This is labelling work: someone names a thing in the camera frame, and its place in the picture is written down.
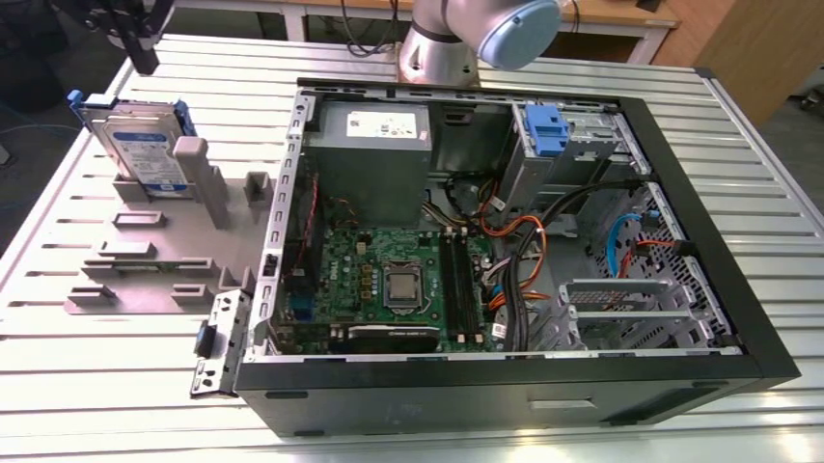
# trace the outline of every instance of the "aluminum table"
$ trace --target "aluminum table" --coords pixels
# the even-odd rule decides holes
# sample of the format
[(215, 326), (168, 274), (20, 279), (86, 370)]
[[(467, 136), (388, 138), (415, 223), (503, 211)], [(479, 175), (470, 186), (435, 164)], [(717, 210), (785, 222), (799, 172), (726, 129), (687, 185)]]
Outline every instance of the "aluminum table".
[[(395, 79), (392, 54), (361, 60), (340, 45), (166, 36), (157, 51), (154, 76), (124, 65), (108, 92), (180, 96), (224, 177), (276, 173), (299, 76)], [(646, 99), (803, 376), (654, 426), (280, 439), (240, 400), (188, 398), (200, 315), (64, 313), (94, 230), (120, 206), (114, 166), (84, 131), (0, 260), (0, 455), (82, 462), (824, 455), (824, 222), (723, 89), (687, 68), (558, 60), (516, 72), (482, 68), (482, 79), (494, 88)]]

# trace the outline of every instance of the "black plastic edge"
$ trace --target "black plastic edge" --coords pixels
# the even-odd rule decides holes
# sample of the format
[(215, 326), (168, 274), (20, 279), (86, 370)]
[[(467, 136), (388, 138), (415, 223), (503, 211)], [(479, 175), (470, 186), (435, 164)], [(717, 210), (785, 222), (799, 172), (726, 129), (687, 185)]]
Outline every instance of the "black plastic edge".
[(693, 70), (695, 71), (695, 74), (698, 75), (698, 77), (702, 79), (715, 78), (715, 73), (711, 71), (710, 68), (693, 68)]
[(698, 193), (674, 157), (646, 103), (641, 99), (621, 98), (621, 107), (635, 141), (661, 179), (663, 195), (683, 233), (694, 243), (701, 269), (746, 353), (755, 358), (765, 378), (797, 377), (801, 374), (791, 356), (734, 263), (733, 253), (709, 213), (699, 206)]
[[(609, 103), (618, 104), (619, 98), (613, 95), (583, 95), (583, 94), (552, 94), (550, 92), (540, 92), (535, 90), (515, 90), (515, 89), (483, 89), (480, 87), (454, 87), (446, 85), (422, 85), (422, 84), (410, 84), (404, 82), (364, 82), (363, 80), (331, 80), (331, 79), (320, 79), (315, 77), (299, 77), (297, 78), (297, 86), (299, 87), (320, 87), (320, 88), (331, 88), (331, 87), (345, 87), (348, 89), (363, 89), (363, 90), (373, 90), (380, 88), (385, 91), (393, 91), (395, 93), (399, 91), (415, 92), (415, 93), (426, 93), (427, 91), (450, 91), (450, 92), (460, 92), (462, 94), (492, 94), (492, 95), (518, 95), (518, 96), (528, 96), (534, 97), (536, 95), (551, 96), (554, 98), (579, 98), (586, 99), (587, 101), (598, 102), (598, 103)], [(359, 93), (327, 93), (327, 92), (312, 92), (311, 89), (305, 89), (303, 91), (304, 95), (321, 95), (328, 99), (344, 99), (344, 100), (355, 100), (359, 98), (365, 98), (367, 96), (360, 95)]]
[(241, 364), (233, 390), (311, 391), (613, 381), (759, 379), (750, 356)]

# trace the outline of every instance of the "motherboard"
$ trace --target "motherboard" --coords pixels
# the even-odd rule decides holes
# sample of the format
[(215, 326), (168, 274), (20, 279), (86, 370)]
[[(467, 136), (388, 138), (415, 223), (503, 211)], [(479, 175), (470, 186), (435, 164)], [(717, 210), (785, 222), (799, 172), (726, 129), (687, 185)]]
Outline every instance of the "motherboard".
[(327, 230), (319, 288), (289, 297), (297, 350), (487, 351), (475, 281), (488, 262), (486, 237), (464, 232)]

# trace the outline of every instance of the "blue drive bracket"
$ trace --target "blue drive bracket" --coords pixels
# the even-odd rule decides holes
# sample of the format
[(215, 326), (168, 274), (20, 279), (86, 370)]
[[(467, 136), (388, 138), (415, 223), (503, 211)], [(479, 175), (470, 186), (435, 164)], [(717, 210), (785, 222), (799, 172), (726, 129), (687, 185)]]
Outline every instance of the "blue drive bracket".
[[(80, 113), (81, 108), (114, 109), (117, 103), (128, 103), (126, 100), (120, 100), (114, 96), (109, 95), (90, 94), (89, 98), (85, 101), (82, 101), (82, 96), (82, 92), (80, 92), (78, 90), (72, 90), (68, 93), (65, 99), (68, 100), (68, 108), (72, 110), (72, 113), (74, 113), (74, 116), (77, 116), (77, 119), (80, 119), (80, 122), (88, 130), (90, 130), (90, 127), (86, 125), (86, 120)], [(173, 103), (173, 107), (174, 118), (180, 123), (182, 134), (189, 137), (196, 137), (197, 132), (195, 131), (195, 124), (192, 123), (192, 117), (189, 116), (189, 106), (182, 100), (178, 99)]]
[(534, 141), (535, 154), (539, 157), (559, 156), (568, 143), (568, 124), (556, 111), (556, 106), (527, 104), (524, 113), (526, 129)]

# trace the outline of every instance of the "wooden table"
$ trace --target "wooden table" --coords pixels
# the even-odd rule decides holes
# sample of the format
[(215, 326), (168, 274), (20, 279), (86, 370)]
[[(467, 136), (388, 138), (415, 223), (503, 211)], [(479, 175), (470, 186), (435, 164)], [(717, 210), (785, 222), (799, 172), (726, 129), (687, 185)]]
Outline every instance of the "wooden table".
[[(349, 17), (388, 19), (391, 16), (388, 0), (344, 0)], [(233, 10), (257, 13), (283, 14), (289, 41), (305, 41), (304, 18), (308, 15), (340, 16), (340, 0), (178, 0), (182, 8)], [(412, 19), (414, 0), (398, 0), (399, 18)], [(638, 38), (637, 45), (626, 60), (627, 63), (647, 65), (670, 29), (678, 27), (679, 20), (666, 4), (655, 13), (634, 7), (634, 0), (578, 0), (580, 10), (580, 34), (622, 36)], [(574, 9), (571, 4), (563, 9), (560, 31), (571, 31)]]

